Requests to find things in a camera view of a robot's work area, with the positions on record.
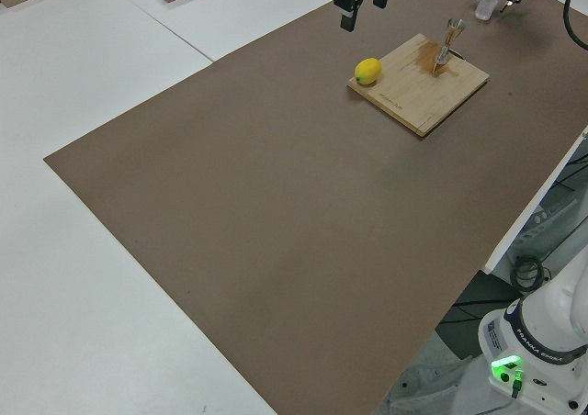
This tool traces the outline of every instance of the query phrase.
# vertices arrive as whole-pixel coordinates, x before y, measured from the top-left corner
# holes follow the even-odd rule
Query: brown table surface
[[[475,5],[324,6],[46,161],[279,415],[368,415],[587,124],[562,5]],[[345,85],[450,17],[491,78],[420,140]]]

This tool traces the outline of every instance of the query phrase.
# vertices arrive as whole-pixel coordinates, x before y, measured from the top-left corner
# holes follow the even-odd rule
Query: cable connector
[[[513,398],[518,397],[518,393],[523,388],[523,371],[516,371],[513,382]]]

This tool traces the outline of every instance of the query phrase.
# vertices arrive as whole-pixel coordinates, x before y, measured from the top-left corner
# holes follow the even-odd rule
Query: brown mat
[[[586,125],[562,5],[474,6],[322,7],[46,161],[279,415],[368,415]],[[491,80],[419,140],[346,81],[450,17]]]

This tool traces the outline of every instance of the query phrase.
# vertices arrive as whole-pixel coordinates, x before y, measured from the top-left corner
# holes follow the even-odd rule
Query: lemon
[[[359,84],[370,84],[378,80],[382,63],[378,59],[365,59],[356,66],[356,80]]]

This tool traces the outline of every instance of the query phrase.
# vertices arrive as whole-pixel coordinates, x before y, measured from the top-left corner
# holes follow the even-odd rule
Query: white table
[[[42,158],[328,1],[0,6],[0,413],[274,413]]]

